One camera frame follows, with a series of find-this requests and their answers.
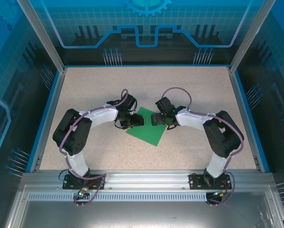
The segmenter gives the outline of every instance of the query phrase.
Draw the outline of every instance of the beige work surface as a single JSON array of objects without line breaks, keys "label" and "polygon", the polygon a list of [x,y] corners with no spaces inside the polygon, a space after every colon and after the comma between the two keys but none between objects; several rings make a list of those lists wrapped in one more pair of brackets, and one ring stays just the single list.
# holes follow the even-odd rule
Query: beige work surface
[{"label": "beige work surface", "polygon": [[[191,110],[227,111],[245,137],[243,151],[232,159],[229,168],[256,168],[226,67],[143,66],[69,68],[40,169],[67,168],[52,134],[69,108],[80,111],[102,106],[120,99],[122,89],[127,88],[138,100],[138,109],[142,106],[158,112],[155,102],[172,86],[190,92]],[[166,96],[176,107],[189,102],[180,90],[171,90]],[[117,129],[113,122],[92,129],[84,148],[85,161],[92,170],[204,169],[212,153],[205,133],[191,127],[165,130],[159,145],[153,146]]]}]

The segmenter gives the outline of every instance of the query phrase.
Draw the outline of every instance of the gear logo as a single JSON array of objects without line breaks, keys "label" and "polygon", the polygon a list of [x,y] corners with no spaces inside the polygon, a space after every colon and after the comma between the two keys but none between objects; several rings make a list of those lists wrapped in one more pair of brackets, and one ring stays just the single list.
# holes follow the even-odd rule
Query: gear logo
[{"label": "gear logo", "polygon": [[18,15],[16,0],[0,0],[0,15],[11,23]]},{"label": "gear logo", "polygon": [[150,14],[155,16],[156,13],[161,13],[167,9],[167,5],[171,4],[171,0],[124,0],[128,10],[133,13],[138,13],[139,16]]}]

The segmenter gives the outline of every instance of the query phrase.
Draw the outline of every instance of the black mounting bracket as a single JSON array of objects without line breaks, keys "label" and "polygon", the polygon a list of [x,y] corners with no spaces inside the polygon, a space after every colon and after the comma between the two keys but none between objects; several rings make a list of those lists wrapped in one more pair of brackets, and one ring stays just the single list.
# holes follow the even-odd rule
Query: black mounting bracket
[{"label": "black mounting bracket", "polygon": [[[89,175],[89,177],[96,177],[99,175]],[[89,186],[89,190],[97,190],[99,185],[101,184],[102,178],[98,178],[95,180],[84,180],[74,177],[73,175],[67,174],[64,177],[62,189],[65,190],[80,190],[83,187]],[[102,184],[100,190],[104,189],[105,183]]]},{"label": "black mounting bracket", "polygon": [[232,183],[230,176],[227,174],[222,174],[219,177],[215,179],[215,183],[212,184],[212,187],[210,187],[205,181],[204,181],[204,175],[203,174],[191,174],[189,175],[189,189],[190,190],[225,190],[226,186],[222,183],[222,181],[227,182],[227,189],[232,189]]}]

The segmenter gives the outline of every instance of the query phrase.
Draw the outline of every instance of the green paper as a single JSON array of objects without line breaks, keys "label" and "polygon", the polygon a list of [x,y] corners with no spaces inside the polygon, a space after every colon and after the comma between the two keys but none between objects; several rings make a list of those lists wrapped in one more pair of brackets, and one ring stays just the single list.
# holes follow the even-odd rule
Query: green paper
[{"label": "green paper", "polygon": [[157,146],[160,138],[163,135],[166,125],[153,126],[151,124],[151,115],[154,113],[155,112],[151,110],[141,107],[138,111],[138,114],[143,116],[144,126],[133,127],[131,129],[128,129],[126,133],[151,145]]}]

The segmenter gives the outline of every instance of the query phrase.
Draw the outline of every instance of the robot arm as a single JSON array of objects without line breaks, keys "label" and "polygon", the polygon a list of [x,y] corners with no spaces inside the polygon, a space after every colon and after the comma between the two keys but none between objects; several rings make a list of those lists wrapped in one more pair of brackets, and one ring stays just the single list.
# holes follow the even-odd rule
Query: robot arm
[{"label": "robot arm", "polygon": [[70,171],[75,172],[81,177],[88,176],[89,168],[85,163],[83,148],[91,128],[100,124],[111,121],[120,121],[122,129],[128,129],[134,126],[144,125],[144,120],[141,115],[134,114],[134,109],[137,106],[136,99],[128,94],[126,100],[116,107],[120,100],[107,102],[103,107],[97,108],[94,111],[76,111],[69,109],[66,111],[60,124],[53,134],[53,140],[59,147],[69,131],[71,125],[82,115],[89,112],[82,118],[75,129],[72,130],[66,139],[62,151],[66,153],[66,160],[71,167]]},{"label": "robot arm", "polygon": [[166,97],[156,102],[160,113],[151,117],[152,125],[166,124],[167,130],[176,126],[189,126],[205,131],[209,144],[213,150],[211,160],[204,171],[204,180],[210,186],[215,179],[223,174],[228,165],[229,158],[233,151],[239,148],[241,141],[237,134],[229,126],[216,118],[221,118],[232,125],[244,138],[232,118],[225,111],[217,114],[198,114],[190,112],[186,107],[175,108]]}]

